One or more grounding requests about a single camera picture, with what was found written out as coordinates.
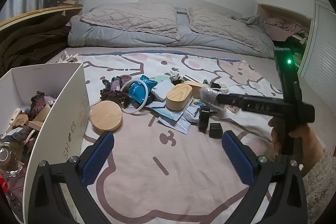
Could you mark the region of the person's right hand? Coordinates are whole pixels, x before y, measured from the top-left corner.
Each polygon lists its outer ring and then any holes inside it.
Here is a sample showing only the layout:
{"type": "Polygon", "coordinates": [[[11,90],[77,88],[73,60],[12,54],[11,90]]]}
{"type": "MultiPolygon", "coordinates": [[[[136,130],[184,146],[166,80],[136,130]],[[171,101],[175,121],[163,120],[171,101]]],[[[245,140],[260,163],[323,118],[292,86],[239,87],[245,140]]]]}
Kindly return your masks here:
{"type": "MultiPolygon", "coordinates": [[[[272,128],[271,137],[273,149],[276,153],[280,153],[282,151],[282,145],[275,124],[276,118],[273,117],[269,120],[268,126],[272,128]]],[[[324,154],[322,145],[308,124],[298,126],[294,131],[289,133],[289,136],[298,141],[298,157],[300,164],[303,166],[302,172],[303,174],[307,174],[322,158],[324,154]]]]}

